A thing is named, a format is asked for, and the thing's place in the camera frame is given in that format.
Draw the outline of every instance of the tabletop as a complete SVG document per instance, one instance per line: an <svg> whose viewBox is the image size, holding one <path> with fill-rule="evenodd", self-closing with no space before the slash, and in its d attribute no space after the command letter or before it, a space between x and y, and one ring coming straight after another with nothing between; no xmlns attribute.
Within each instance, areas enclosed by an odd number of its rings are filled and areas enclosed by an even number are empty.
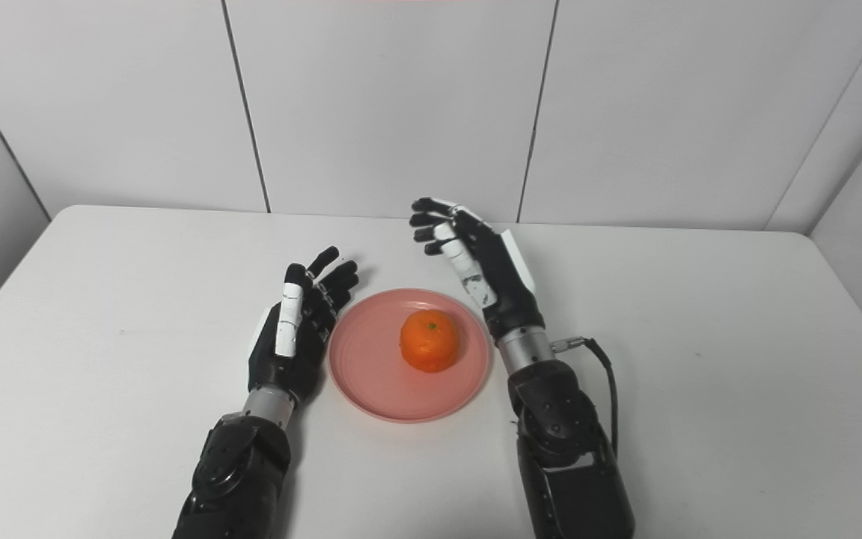
<svg viewBox="0 0 862 539"><path fill-rule="evenodd" d="M638 538L862 537L862 314L779 232L510 225L554 338L620 393ZM240 409L257 318L328 245L362 300L472 307L401 219L74 206L0 290L0 537L170 537L210 427ZM608 417L605 373L561 356ZM464 409L359 412L331 381L288 427L294 539L533 537L496 352Z"/></svg>

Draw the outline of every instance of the tangerine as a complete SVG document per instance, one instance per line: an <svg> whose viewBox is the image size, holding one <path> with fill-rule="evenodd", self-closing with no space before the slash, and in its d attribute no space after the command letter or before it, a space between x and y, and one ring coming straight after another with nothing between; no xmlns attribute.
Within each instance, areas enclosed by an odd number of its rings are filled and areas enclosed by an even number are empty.
<svg viewBox="0 0 862 539"><path fill-rule="evenodd" d="M401 326L401 357L424 372L441 372L458 361L458 329L443 311L411 313Z"/></svg>

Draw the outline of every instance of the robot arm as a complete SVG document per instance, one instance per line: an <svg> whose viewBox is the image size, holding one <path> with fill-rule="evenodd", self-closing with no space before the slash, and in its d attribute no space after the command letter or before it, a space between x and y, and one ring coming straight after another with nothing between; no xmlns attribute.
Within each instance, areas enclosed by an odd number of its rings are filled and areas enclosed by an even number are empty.
<svg viewBox="0 0 862 539"><path fill-rule="evenodd" d="M518 417L518 464L538 539L626 539L634 517L615 445L599 423L578 377L555 353L585 344L608 368L596 342L553 344L534 297L534 280L509 230L498 234L462 206L434 198L412 205L415 241L428 255L445 255L481 307L507 369ZM612 406L616 419L616 406ZM616 441L616 421L612 433Z"/></svg>
<svg viewBox="0 0 862 539"><path fill-rule="evenodd" d="M291 464L284 430L318 385L325 343L358 283L352 261L314 282L336 259L332 246L308 269L288 267L281 303L263 314L254 338L245 405L209 432L172 539L270 537Z"/></svg>

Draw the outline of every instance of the black arm casing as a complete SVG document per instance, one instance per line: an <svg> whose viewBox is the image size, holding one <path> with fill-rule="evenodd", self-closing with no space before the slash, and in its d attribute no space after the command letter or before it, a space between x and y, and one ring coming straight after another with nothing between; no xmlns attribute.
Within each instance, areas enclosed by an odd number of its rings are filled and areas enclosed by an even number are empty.
<svg viewBox="0 0 862 539"><path fill-rule="evenodd" d="M507 380L517 456L537 539L629 539L634 515L594 405L564 362Z"/></svg>
<svg viewBox="0 0 862 539"><path fill-rule="evenodd" d="M497 303L483 309L494 341L516 328L544 327L544 317L537 308L537 298L524 286L514 269L514 262L501 236L493 232L479 236L474 255L481 263L485 280L497 296Z"/></svg>
<svg viewBox="0 0 862 539"><path fill-rule="evenodd" d="M259 417L218 421L202 449L172 539L267 539L291 450Z"/></svg>

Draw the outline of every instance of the silver cylindrical joint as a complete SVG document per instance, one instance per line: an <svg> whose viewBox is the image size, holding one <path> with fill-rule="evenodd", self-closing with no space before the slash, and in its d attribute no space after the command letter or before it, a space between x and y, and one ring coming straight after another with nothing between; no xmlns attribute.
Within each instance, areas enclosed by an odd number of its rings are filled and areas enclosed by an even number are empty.
<svg viewBox="0 0 862 539"><path fill-rule="evenodd" d="M267 419L284 429L288 426L288 419L291 419L291 412L294 412L294 409L291 395L284 389L258 386L248 393L242 414Z"/></svg>
<svg viewBox="0 0 862 539"><path fill-rule="evenodd" d="M513 374L536 362L554 359L551 342L548 341L544 328L540 326L517 328L497 341L497 349L501 351L507 374Z"/></svg>

